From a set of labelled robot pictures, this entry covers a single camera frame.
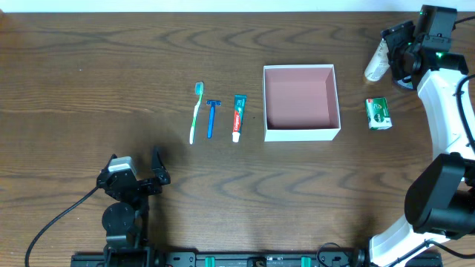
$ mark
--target green soap box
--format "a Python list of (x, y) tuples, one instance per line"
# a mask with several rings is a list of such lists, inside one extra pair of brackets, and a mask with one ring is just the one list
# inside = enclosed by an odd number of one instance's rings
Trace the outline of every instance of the green soap box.
[(384, 97), (366, 99), (364, 103), (370, 130), (386, 130), (393, 126), (387, 109), (387, 101)]

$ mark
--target white toothbrush handle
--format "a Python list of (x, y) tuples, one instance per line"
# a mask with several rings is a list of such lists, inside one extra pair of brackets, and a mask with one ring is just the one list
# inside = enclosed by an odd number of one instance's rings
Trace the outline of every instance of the white toothbrush handle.
[(190, 145), (193, 145), (193, 139), (194, 139), (194, 126), (192, 126), (190, 129)]

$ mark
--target blue razor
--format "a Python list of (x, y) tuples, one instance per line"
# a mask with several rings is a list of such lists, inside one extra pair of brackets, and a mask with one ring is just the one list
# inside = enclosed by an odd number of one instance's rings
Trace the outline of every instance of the blue razor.
[(213, 137), (213, 124), (214, 124), (214, 107), (221, 106), (221, 101), (219, 100), (208, 100), (206, 101), (207, 105), (211, 105), (211, 111), (209, 111), (209, 122), (208, 122), (208, 138)]

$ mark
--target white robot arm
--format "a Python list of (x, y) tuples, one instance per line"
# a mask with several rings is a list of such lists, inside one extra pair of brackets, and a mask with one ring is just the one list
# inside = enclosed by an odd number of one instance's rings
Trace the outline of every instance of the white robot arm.
[[(434, 159), (439, 154), (452, 152), (460, 153), (464, 159), (475, 159), (456, 103), (457, 86), (465, 77), (459, 70), (428, 70), (417, 87), (427, 113)], [(468, 82), (462, 85), (462, 108), (474, 132), (475, 116), (468, 96)]]
[[(475, 232), (468, 230), (475, 229), (475, 215), (463, 208), (474, 196), (457, 190), (475, 159), (469, 141), (475, 116), (465, 59), (448, 53), (456, 10), (423, 6), (420, 14), (417, 26), (405, 22), (381, 33), (389, 51), (382, 61), (389, 62), (396, 81), (407, 83), (410, 76), (417, 89), (427, 113), (434, 161), (407, 192), (404, 215), (371, 238), (370, 262), (377, 266), (405, 266), (431, 246), (428, 240), (443, 243)], [(458, 214), (455, 207), (466, 213)]]

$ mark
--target toothpaste tube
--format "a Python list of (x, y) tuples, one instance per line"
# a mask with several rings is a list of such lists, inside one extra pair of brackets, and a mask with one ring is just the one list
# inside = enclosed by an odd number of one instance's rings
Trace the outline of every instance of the toothpaste tube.
[(235, 123), (232, 125), (232, 141), (239, 142), (240, 130), (243, 127), (244, 106), (247, 96), (235, 95)]

